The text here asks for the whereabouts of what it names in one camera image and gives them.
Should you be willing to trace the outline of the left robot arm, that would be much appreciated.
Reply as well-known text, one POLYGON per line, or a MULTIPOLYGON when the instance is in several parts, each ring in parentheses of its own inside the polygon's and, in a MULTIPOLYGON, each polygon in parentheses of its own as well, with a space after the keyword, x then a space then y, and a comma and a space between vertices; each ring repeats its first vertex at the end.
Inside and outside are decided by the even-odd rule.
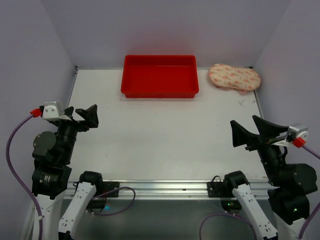
POLYGON ((33 117, 41 117, 57 127, 56 132, 42 132, 33 141, 31 192, 40 212, 40 216, 34 218, 39 224, 34 224, 34 227, 43 240, 73 240, 92 197, 102 193, 101 173, 85 171, 79 177, 70 206, 61 215, 77 135, 98 127, 97 111, 96 104, 87 109, 62 109, 57 101, 52 101, 31 112, 33 117))

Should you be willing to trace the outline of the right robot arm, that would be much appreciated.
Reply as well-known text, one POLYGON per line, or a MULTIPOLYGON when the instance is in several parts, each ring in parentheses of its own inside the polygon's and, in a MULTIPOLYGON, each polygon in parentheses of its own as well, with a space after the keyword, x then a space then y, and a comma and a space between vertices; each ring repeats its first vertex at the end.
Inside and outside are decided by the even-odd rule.
POLYGON ((223 179, 227 193, 232 194, 245 211, 257 240, 304 240, 305 231, 320 207, 311 211, 308 194, 318 190, 316 170, 306 163, 286 163, 288 147, 306 149, 308 127, 283 126, 257 115, 252 117, 258 133, 252 133, 235 120, 230 121, 233 147, 245 146, 257 151, 268 183, 268 201, 277 226, 274 227, 254 199, 251 185, 239 170, 223 179))

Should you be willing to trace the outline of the floral mesh laundry bag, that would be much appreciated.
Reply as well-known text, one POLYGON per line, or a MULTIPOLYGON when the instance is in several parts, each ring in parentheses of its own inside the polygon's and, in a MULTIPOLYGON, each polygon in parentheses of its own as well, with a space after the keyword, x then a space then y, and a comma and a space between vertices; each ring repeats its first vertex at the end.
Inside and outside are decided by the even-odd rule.
POLYGON ((216 88, 235 90, 241 95, 253 92, 261 85, 261 77, 255 70, 222 63, 212 65, 208 77, 216 88))

